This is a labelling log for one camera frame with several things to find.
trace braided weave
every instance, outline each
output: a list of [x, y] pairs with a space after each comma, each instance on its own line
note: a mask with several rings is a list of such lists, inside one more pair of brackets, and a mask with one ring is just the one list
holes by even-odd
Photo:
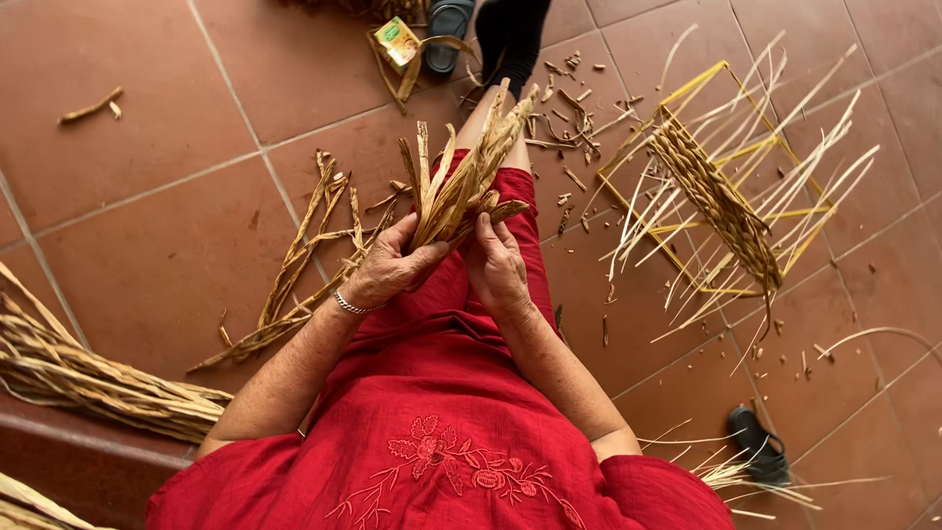
[[767, 295], [782, 287], [782, 271], [763, 236], [769, 228], [707, 160], [703, 149], [672, 122], [655, 129], [654, 140], [652, 146], [687, 197]]

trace yellow metal frame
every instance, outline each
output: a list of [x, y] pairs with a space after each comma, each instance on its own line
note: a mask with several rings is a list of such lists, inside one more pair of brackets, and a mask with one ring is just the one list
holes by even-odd
[[[753, 111], [759, 114], [760, 118], [762, 119], [762, 122], [769, 129], [769, 131], [771, 133], [775, 133], [775, 126], [772, 125], [772, 123], [768, 120], [768, 118], [765, 117], [765, 114], [761, 112], [761, 109], [759, 108], [758, 103], [749, 94], [749, 91], [745, 89], [745, 87], [742, 85], [742, 82], [739, 81], [739, 78], [736, 76], [736, 74], [733, 73], [733, 70], [730, 68], [729, 63], [726, 62], [725, 60], [721, 60], [720, 62], [714, 64], [712, 67], [710, 67], [708, 70], [706, 70], [702, 74], [697, 75], [694, 79], [691, 79], [683, 87], [681, 87], [680, 89], [678, 89], [677, 91], [669, 95], [668, 97], [661, 100], [661, 102], [658, 104], [658, 108], [652, 113], [651, 117], [648, 118], [648, 120], [644, 122], [641, 127], [639, 127], [638, 131], [636, 131], [627, 140], [625, 140], [622, 143], [622, 145], [618, 148], [618, 151], [615, 153], [615, 155], [605, 164], [605, 166], [600, 168], [595, 173], [596, 176], [602, 181], [602, 185], [605, 186], [615, 196], [615, 198], [622, 204], [622, 207], [625, 210], [630, 209], [631, 216], [634, 219], [636, 220], [639, 219], [641, 217], [641, 214], [638, 212], [638, 210], [631, 208], [630, 203], [628, 203], [627, 200], [624, 198], [624, 196], [622, 196], [622, 194], [618, 192], [618, 190], [616, 190], [614, 186], [611, 185], [611, 182], [609, 182], [609, 179], [605, 177], [603, 173], [606, 171], [609, 171], [611, 168], [613, 168], [615, 165], [619, 163], [619, 161], [625, 155], [625, 151], [627, 151], [628, 148], [635, 143], [635, 141], [644, 133], [645, 130], [651, 128], [654, 125], [658, 116], [660, 116], [662, 123], [667, 122], [667, 121], [672, 122], [680, 130], [682, 130], [683, 133], [687, 135], [688, 138], [693, 139], [692, 134], [687, 130], [684, 124], [677, 118], [677, 114], [679, 114], [687, 106], [687, 104], [694, 97], [696, 97], [697, 93], [699, 93], [700, 90], [702, 90], [703, 87], [705, 87], [713, 79], [713, 77], [715, 77], [721, 70], [726, 70], [733, 77], [733, 80], [736, 82], [737, 86], [739, 87], [739, 92], [742, 93], [745, 99], [749, 101], [749, 104], [752, 106]], [[668, 105], [676, 102], [681, 97], [688, 94], [689, 96], [687, 97], [687, 99], [683, 103], [681, 103], [680, 107], [677, 110], [671, 111], [668, 108]], [[699, 144], [699, 142], [696, 142], [696, 140], [694, 140], [694, 142], [697, 144], [698, 147], [706, 151], [705, 149], [703, 149], [703, 146]], [[739, 186], [742, 184], [742, 182], [752, 172], [752, 170], [754, 170], [755, 167], [757, 167], [758, 164], [761, 163], [762, 160], [765, 159], [765, 157], [769, 155], [771, 150], [774, 149], [776, 146], [784, 149], [785, 152], [788, 154], [788, 157], [791, 159], [792, 163], [794, 163], [796, 166], [802, 163], [802, 161], [798, 157], [796, 157], [795, 154], [791, 151], [791, 148], [788, 147], [788, 143], [785, 142], [785, 140], [781, 137], [781, 135], [775, 133], [775, 134], [771, 134], [770, 136], [768, 136], [768, 138], [762, 141], [757, 141], [751, 145], [743, 147], [742, 149], [738, 150], [735, 153], [732, 153], [722, 158], [717, 158], [715, 160], [717, 171], [727, 182], [729, 182], [732, 185], [733, 191], [736, 194], [739, 194], [738, 189], [739, 189]], [[723, 172], [723, 166], [729, 161], [734, 160], [739, 157], [750, 155], [754, 151], [758, 149], [762, 149], [762, 148], [766, 148], [767, 152], [764, 155], [761, 155], [758, 158], [758, 160], [755, 161], [755, 163], [753, 164], [753, 167], [750, 168], [750, 171], [743, 172], [742, 177], [738, 181], [733, 182], [732, 179], [726, 176], [726, 174]], [[824, 190], [821, 188], [818, 182], [815, 181], [813, 177], [810, 177], [810, 176], [808, 177], [807, 186], [809, 189], [815, 192], [819, 197], [821, 197], [824, 194]], [[825, 199], [824, 203], [826, 206], [803, 208], [803, 209], [796, 209], [796, 210], [791, 210], [791, 211], [784, 211], [784, 212], [769, 214], [769, 215], [764, 216], [763, 220], [769, 221], [769, 220], [780, 219], [780, 218], [803, 217], [811, 213], [823, 214], [823, 213], [828, 212], [831, 208], [834, 207], [834, 203], [831, 202], [830, 199]], [[642, 227], [645, 229], [648, 226], [648, 223], [646, 223], [645, 221], [641, 221], [641, 224], [642, 224]], [[688, 224], [687, 227], [699, 226], [703, 224], [707, 224], [707, 223], [706, 222], [691, 223], [691, 224]], [[651, 236], [651, 238], [654, 239], [654, 241], [658, 245], [661, 245], [663, 243], [663, 239], [660, 237], [660, 234], [663, 234], [666, 232], [672, 232], [680, 228], [680, 226], [681, 224], [671, 224], [671, 225], [654, 227], [648, 230], [647, 234]], [[783, 274], [788, 273], [788, 271], [795, 264], [798, 258], [802, 255], [802, 253], [807, 248], [807, 246], [811, 243], [811, 241], [818, 236], [822, 228], [823, 228], [823, 224], [819, 226], [818, 228], [816, 228], [801, 246], [795, 249], [794, 253], [792, 254], [791, 259], [788, 261], [788, 264], [786, 264], [786, 267], [783, 270]], [[706, 282], [703, 285], [698, 285], [695, 276], [692, 273], [690, 273], [690, 271], [687, 270], [687, 268], [684, 266], [683, 261], [681, 261], [681, 259], [674, 253], [674, 251], [671, 250], [670, 245], [662, 245], [661, 250], [664, 252], [665, 255], [667, 255], [667, 257], [671, 260], [671, 262], [674, 263], [677, 269], [689, 279], [692, 285], [697, 286], [697, 289], [701, 292], [725, 292], [725, 293], [730, 293], [730, 294], [739, 294], [743, 296], [765, 295], [765, 292], [757, 291], [757, 290], [734, 290], [734, 289], [717, 290], [717, 289], [708, 287], [706, 285]]]

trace silver bracelet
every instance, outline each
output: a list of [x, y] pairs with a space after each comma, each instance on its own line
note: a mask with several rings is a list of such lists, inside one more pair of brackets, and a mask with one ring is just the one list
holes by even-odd
[[333, 299], [336, 300], [337, 304], [340, 305], [342, 308], [346, 309], [347, 311], [351, 313], [356, 313], [358, 315], [365, 315], [366, 313], [369, 313], [371, 311], [379, 309], [380, 307], [385, 306], [385, 304], [380, 304], [376, 307], [371, 307], [369, 309], [360, 309], [359, 307], [354, 306], [350, 302], [344, 300], [344, 297], [340, 294], [340, 290], [335, 290], [333, 292]]

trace woman's left hand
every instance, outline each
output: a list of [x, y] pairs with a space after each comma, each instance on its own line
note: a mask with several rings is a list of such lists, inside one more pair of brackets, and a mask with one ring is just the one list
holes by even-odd
[[344, 299], [361, 309], [380, 306], [438, 265], [448, 254], [448, 243], [444, 241], [421, 246], [406, 257], [402, 255], [417, 227], [418, 217], [410, 213], [383, 230], [363, 265], [340, 286]]

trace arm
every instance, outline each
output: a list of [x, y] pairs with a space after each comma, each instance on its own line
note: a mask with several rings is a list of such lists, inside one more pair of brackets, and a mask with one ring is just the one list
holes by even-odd
[[[361, 308], [385, 304], [445, 257], [448, 245], [443, 242], [402, 256], [416, 226], [415, 214], [411, 214], [377, 237], [363, 266], [340, 287], [345, 300]], [[197, 457], [241, 439], [294, 432], [364, 318], [333, 298], [321, 304], [298, 334], [235, 395], [206, 435]]]
[[642, 453], [634, 433], [588, 370], [530, 301], [527, 268], [503, 223], [481, 214], [465, 258], [468, 281], [494, 317], [520, 373], [592, 444], [599, 461]]

